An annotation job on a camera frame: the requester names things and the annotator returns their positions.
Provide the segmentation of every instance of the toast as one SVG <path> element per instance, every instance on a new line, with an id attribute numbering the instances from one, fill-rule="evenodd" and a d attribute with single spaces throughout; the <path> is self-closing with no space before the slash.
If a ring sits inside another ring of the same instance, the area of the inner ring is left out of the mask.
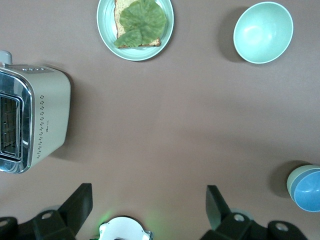
<path id="1" fill-rule="evenodd" d="M 114 0 L 114 21 L 115 21 L 115 27 L 117 30 L 116 38 L 118 39 L 121 35 L 125 34 L 124 27 L 120 24 L 120 14 L 121 12 L 130 6 L 133 2 L 136 0 Z M 140 45 L 139 47 L 159 47 L 161 45 L 160 38 L 158 37 L 156 40 L 150 42 L 146 45 Z"/>

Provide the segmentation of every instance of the mint green plate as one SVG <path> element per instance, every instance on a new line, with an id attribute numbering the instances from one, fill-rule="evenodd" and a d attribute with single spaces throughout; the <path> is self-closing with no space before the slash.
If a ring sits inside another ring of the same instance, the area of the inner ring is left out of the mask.
<path id="1" fill-rule="evenodd" d="M 163 34 L 160 36 L 161 45 L 153 47 L 117 48 L 114 45 L 117 39 L 115 23 L 115 0 L 100 0 L 96 13 L 96 21 L 100 36 L 105 45 L 120 58 L 130 61 L 143 61 L 150 59 L 161 52 L 167 45 L 174 29 L 174 10 L 170 0 L 155 0 L 163 9 L 166 16 L 166 24 Z"/>

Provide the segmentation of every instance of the toaster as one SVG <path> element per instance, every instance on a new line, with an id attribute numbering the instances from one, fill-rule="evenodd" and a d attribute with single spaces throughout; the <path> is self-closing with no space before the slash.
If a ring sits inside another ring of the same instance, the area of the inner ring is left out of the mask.
<path id="1" fill-rule="evenodd" d="M 64 143 L 70 95 L 63 72 L 0 51 L 0 171 L 24 173 Z"/>

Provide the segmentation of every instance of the green lettuce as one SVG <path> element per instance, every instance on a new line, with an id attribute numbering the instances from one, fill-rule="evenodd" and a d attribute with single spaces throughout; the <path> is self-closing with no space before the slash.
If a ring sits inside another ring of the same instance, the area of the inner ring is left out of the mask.
<path id="1" fill-rule="evenodd" d="M 167 19 L 155 0 L 137 0 L 120 13 L 119 21 L 125 34 L 121 35 L 114 45 L 117 48 L 135 48 L 159 38 L 165 29 Z"/>

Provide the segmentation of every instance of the bowl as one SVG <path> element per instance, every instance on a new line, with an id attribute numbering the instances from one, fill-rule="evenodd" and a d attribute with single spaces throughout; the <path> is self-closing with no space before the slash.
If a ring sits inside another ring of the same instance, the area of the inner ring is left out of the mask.
<path id="1" fill-rule="evenodd" d="M 320 166 L 305 165 L 292 171 L 286 183 L 292 200 L 307 212 L 320 212 Z"/>
<path id="2" fill-rule="evenodd" d="M 265 1 L 251 6 L 240 16 L 233 43 L 244 60 L 265 64 L 287 49 L 293 33 L 294 23 L 288 10 L 279 3 Z"/>

